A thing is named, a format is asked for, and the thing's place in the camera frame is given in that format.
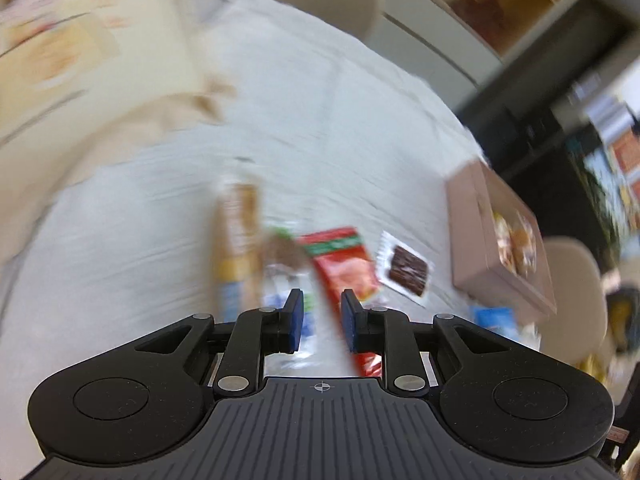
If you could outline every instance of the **round table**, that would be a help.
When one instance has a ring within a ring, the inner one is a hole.
[[[434,262],[427,307],[386,290],[390,306],[423,322],[468,315],[451,285],[444,181],[479,149],[429,86],[291,7],[194,3],[207,55],[238,90],[225,123],[175,132],[65,189],[4,273],[3,480],[42,458],[26,416],[42,380],[210,310],[212,189],[230,158],[258,168],[265,222],[353,225],[371,256],[386,230]],[[320,358],[305,373],[349,375],[340,329],[318,303]]]

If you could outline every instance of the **orange box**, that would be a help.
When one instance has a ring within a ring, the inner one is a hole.
[[[453,284],[486,306],[510,306],[524,325],[556,312],[549,266],[535,215],[481,160],[467,164],[446,184]],[[533,228],[536,270],[523,278],[500,261],[494,211],[511,225],[520,213]]]

